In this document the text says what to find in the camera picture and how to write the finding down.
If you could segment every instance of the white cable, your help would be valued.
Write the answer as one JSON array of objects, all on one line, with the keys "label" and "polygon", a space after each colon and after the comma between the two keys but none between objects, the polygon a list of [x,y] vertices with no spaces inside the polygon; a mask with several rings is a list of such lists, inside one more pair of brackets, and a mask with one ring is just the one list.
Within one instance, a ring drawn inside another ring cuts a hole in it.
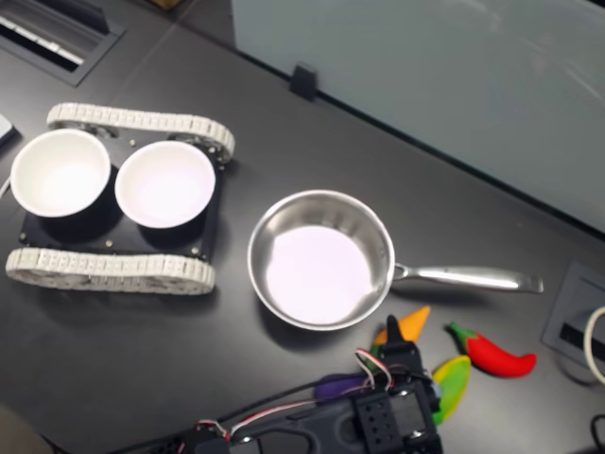
[{"label": "white cable", "polygon": [[595,357],[593,356],[593,331],[595,331],[596,321],[602,315],[605,315],[605,306],[600,307],[593,312],[593,315],[588,319],[586,329],[584,330],[584,356],[586,356],[586,363],[593,375],[598,381],[605,385],[605,375],[598,370],[595,363]]},{"label": "white cable", "polygon": [[259,411],[258,413],[254,414],[253,416],[249,417],[248,419],[245,419],[241,423],[237,423],[235,426],[233,426],[231,428],[231,431],[229,432],[229,438],[233,438],[233,435],[235,434],[236,430],[238,430],[244,426],[247,426],[248,424],[253,423],[254,421],[264,418],[265,416],[269,416],[270,414],[277,413],[278,411],[295,409],[296,407],[300,407],[302,405],[309,405],[309,404],[315,404],[315,403],[316,403],[315,400],[303,400],[301,402],[294,402],[292,404],[280,405],[279,407],[275,407],[273,409]]},{"label": "white cable", "polygon": [[[376,366],[378,369],[380,369],[382,372],[384,372],[384,373],[385,373],[385,376],[387,377],[387,386],[385,387],[385,391],[387,391],[387,390],[390,388],[391,383],[392,383],[392,381],[393,381],[393,377],[392,377],[392,375],[390,374],[389,369],[387,369],[387,366],[385,366],[385,365],[382,363],[382,361],[380,361],[380,360],[379,360],[377,357],[375,357],[375,356],[374,356],[373,354],[371,354],[370,352],[365,351],[363,348],[355,348],[355,356],[357,357],[357,360],[358,360],[358,362],[359,362],[359,365],[362,365],[362,364],[363,364],[363,366],[362,366],[362,367],[363,367],[363,369],[364,369],[365,371],[367,371],[367,372],[368,372],[370,369],[368,369],[368,368],[367,368],[367,366],[364,364],[363,359],[359,358],[359,356],[362,356],[362,357],[364,357],[364,358],[366,358],[366,359],[369,359],[371,362],[373,362],[373,363],[374,363],[374,365],[375,365],[375,366]],[[372,373],[371,373],[371,377],[372,377],[371,383],[372,383],[372,385],[373,385],[373,379],[374,379],[374,377],[373,377]]]},{"label": "white cable", "polygon": [[4,197],[4,195],[9,190],[9,188],[10,188],[10,176],[7,178],[7,180],[4,182],[4,184],[2,184],[2,186],[0,186],[0,199],[2,199]]},{"label": "white cable", "polygon": [[370,368],[368,366],[366,366],[366,363],[364,362],[364,360],[362,358],[360,358],[356,352],[355,352],[355,359],[357,359],[357,362],[359,363],[359,367],[361,367],[364,370],[364,372],[368,375],[368,378],[366,378],[366,380],[363,382],[364,385],[366,384],[366,382],[369,382],[370,385],[372,386],[372,389],[374,389],[376,387],[376,382],[374,380],[374,374],[372,373]]}]

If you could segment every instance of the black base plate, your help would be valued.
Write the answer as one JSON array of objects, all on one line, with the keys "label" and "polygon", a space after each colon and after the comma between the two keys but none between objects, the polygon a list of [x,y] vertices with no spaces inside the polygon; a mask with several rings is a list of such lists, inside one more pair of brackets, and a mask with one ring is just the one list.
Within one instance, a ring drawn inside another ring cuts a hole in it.
[{"label": "black base plate", "polygon": [[193,220],[171,229],[149,229],[120,210],[115,199],[117,168],[101,196],[86,210],[66,218],[40,218],[27,213],[19,240],[28,246],[77,253],[170,253],[210,262],[215,243],[221,166],[208,155],[216,174],[210,203]]}]

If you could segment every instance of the wire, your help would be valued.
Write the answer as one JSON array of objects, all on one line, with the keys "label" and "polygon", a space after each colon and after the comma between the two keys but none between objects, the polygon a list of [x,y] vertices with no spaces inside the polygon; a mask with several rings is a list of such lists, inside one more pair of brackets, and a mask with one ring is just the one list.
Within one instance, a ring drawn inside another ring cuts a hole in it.
[{"label": "wire", "polygon": [[605,385],[605,375],[598,370],[595,363],[595,357],[593,356],[593,332],[595,331],[596,322],[602,315],[605,315],[605,306],[600,307],[593,312],[590,319],[588,319],[586,329],[584,330],[584,356],[586,356],[586,363],[593,375],[598,381]]},{"label": "wire", "polygon": [[229,432],[228,437],[232,438],[238,429],[240,429],[244,426],[247,426],[248,424],[253,423],[254,421],[258,421],[259,419],[264,418],[265,416],[269,416],[270,414],[277,413],[278,411],[295,409],[295,408],[301,407],[303,405],[315,404],[316,402],[317,402],[316,400],[303,400],[301,402],[292,402],[290,404],[280,405],[280,406],[274,407],[272,409],[259,411],[258,413],[255,413],[252,416],[249,416],[248,418],[244,419],[242,422],[237,423],[235,426],[233,426]]},{"label": "wire", "polygon": [[[385,376],[387,377],[387,385],[385,386],[385,391],[388,391],[389,388],[391,386],[393,386],[393,376],[390,374],[389,368],[387,366],[385,366],[385,364],[380,359],[375,357],[370,352],[367,352],[363,348],[355,348],[355,356],[357,357],[357,361],[359,362],[360,365],[363,364],[363,359],[360,358],[360,356],[361,356],[361,357],[364,357],[365,359],[369,359],[376,367],[378,367],[378,369],[380,369],[385,374]],[[367,368],[367,366],[365,364],[363,364],[363,369],[365,371],[369,371],[369,369]],[[372,373],[370,373],[370,376],[372,377],[372,379],[370,380],[370,383],[372,383],[372,385],[373,385],[374,381],[373,381]]]},{"label": "wire", "polygon": [[605,453],[605,445],[601,443],[601,439],[598,438],[598,433],[596,432],[596,423],[599,419],[605,419],[605,414],[597,414],[593,416],[593,419],[590,420],[590,434],[593,436],[593,440],[595,441],[595,446],[598,449],[598,452]]},{"label": "wire", "polygon": [[227,430],[214,419],[200,419],[196,422],[196,426],[214,426],[223,437],[227,434]]},{"label": "wire", "polygon": [[[284,397],[288,397],[289,395],[295,394],[295,393],[299,393],[301,391],[305,391],[308,390],[310,388],[315,388],[316,386],[320,385],[320,384],[325,384],[325,383],[335,383],[337,381],[342,381],[342,380],[347,380],[349,378],[356,378],[356,377],[362,377],[365,376],[365,374],[350,374],[350,375],[343,375],[343,376],[339,376],[339,377],[334,377],[334,378],[330,378],[330,379],[325,379],[325,378],[321,378],[319,380],[315,380],[315,381],[310,381],[308,383],[304,383],[300,386],[296,386],[294,388],[290,388],[289,390],[285,390],[282,391],[280,393],[276,393],[274,395],[270,395],[269,397],[265,397],[263,399],[257,400],[256,402],[252,402],[251,404],[247,405],[246,407],[242,407],[241,409],[238,410],[234,410],[230,413],[225,414],[224,416],[221,416],[220,418],[217,418],[216,421],[220,424],[220,423],[224,423],[225,421],[229,421],[230,419],[234,419],[237,416],[240,416],[241,414],[244,414],[250,410],[254,410],[258,407],[262,407],[266,404],[269,404],[275,400],[278,399],[282,399]],[[187,430],[181,430],[179,432],[173,433],[171,435],[166,435],[162,438],[156,438],[154,440],[148,440],[146,442],[141,442],[141,443],[137,443],[136,445],[130,445],[127,447],[123,447],[121,449],[117,449],[115,451],[112,451],[108,454],[127,454],[129,452],[132,451],[136,451],[138,449],[142,449],[144,447],[148,447],[148,446],[153,446],[153,445],[161,445],[164,443],[168,443],[172,440],[177,440],[182,438],[187,432],[189,432],[190,429]]]},{"label": "wire", "polygon": [[227,413],[226,415],[221,416],[220,418],[217,418],[216,420],[219,423],[224,423],[225,421],[234,419],[237,416],[239,416],[243,413],[247,413],[250,410],[254,410],[258,407],[262,407],[275,400],[283,399],[284,397],[288,397],[289,395],[299,393],[304,390],[308,390],[309,388],[315,388],[316,386],[324,385],[327,383],[336,383],[337,381],[348,380],[349,378],[360,378],[362,376],[366,376],[366,374],[349,374],[349,375],[342,375],[342,376],[329,378],[329,379],[321,378],[319,380],[310,381],[309,383],[305,383],[301,386],[297,386],[295,388],[290,388],[289,390],[282,391],[281,393],[276,393],[276,394],[266,397],[264,399],[257,400],[256,402],[252,402],[251,404],[247,405],[246,407],[242,407],[239,410],[235,410],[235,411],[232,411],[231,413]]},{"label": "wire", "polygon": [[372,388],[375,388],[376,380],[374,380],[374,374],[372,373],[370,368],[366,365],[366,361],[364,361],[359,355],[355,355],[355,359],[357,359],[357,362],[359,363],[359,367],[361,367],[364,370],[364,372],[366,373],[366,375],[368,376],[368,378],[366,378],[366,381],[364,381],[364,385],[366,383],[369,383],[370,385],[372,385]]}]

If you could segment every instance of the desk surface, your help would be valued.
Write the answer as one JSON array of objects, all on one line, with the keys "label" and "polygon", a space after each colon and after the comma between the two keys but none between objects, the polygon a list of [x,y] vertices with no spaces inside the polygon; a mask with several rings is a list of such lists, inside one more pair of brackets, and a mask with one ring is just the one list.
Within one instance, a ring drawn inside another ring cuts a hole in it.
[{"label": "desk surface", "polygon": [[[131,2],[106,2],[128,32],[78,88],[0,51],[2,113],[23,134],[0,151],[0,180],[23,144],[45,131],[52,105],[79,100],[201,114],[235,134],[214,266],[205,297],[53,291],[0,275],[0,401],[70,452],[96,453],[217,417],[270,393],[355,370],[392,313],[432,313],[419,340],[426,367],[457,354],[452,320],[536,352],[530,376],[497,379],[473,370],[457,413],[441,427],[446,452],[590,452],[590,417],[605,388],[562,372],[586,370],[540,342],[571,260],[605,273],[605,244],[500,190],[322,102],[236,55]],[[119,140],[136,138],[126,135]],[[124,156],[112,155],[115,164]],[[246,269],[255,222],[280,198],[335,189],[387,225],[398,260],[410,265],[488,265],[539,273],[541,296],[415,286],[392,292],[368,320],[321,335],[290,328],[264,310]],[[24,212],[0,202],[0,256],[17,247]]]}]

